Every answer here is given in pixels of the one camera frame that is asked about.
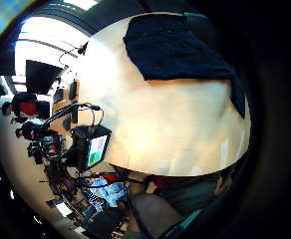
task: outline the cable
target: cable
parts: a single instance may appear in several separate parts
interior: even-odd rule
[[[71,52],[74,51],[75,49],[79,49],[79,48],[74,47],[72,50],[67,51],[67,52],[64,52],[64,53],[59,57],[58,62],[59,62],[60,64],[64,65],[64,66],[68,66],[67,64],[62,63],[60,60],[61,60],[61,58],[62,58],[63,56],[65,56],[66,54],[71,53]]]
[[[102,111],[102,117],[100,118],[99,122],[97,125],[100,125],[100,123],[102,122],[103,118],[104,118],[104,110],[100,109]]]

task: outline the black fabric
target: black fabric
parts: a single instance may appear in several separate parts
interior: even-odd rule
[[[23,92],[16,94],[12,100],[13,112],[15,114],[15,121],[23,123],[27,118],[20,117],[20,104],[34,102],[38,111],[38,119],[47,119],[50,116],[50,103],[45,101],[37,101],[37,96],[35,94]]]
[[[56,134],[54,130],[45,128],[41,129],[41,124],[34,123],[31,121],[24,122],[21,129],[23,131],[23,136],[28,140],[39,140],[44,136],[49,136]],[[34,132],[34,138],[31,136],[31,131]]]
[[[185,17],[135,17],[124,42],[128,56],[145,80],[229,80],[231,100],[245,116],[244,93],[234,69],[191,33]]]
[[[27,102],[36,102],[37,97],[35,94],[30,94],[27,92],[16,94],[12,100],[13,105],[13,112],[15,114],[15,121],[19,123],[23,123],[27,120],[27,118],[21,118],[20,117],[20,104],[21,103],[27,103]]]
[[[36,102],[38,119],[46,120],[50,117],[50,103],[45,101]]]
[[[40,124],[27,121],[22,125],[23,136],[28,140],[38,140],[40,136]]]

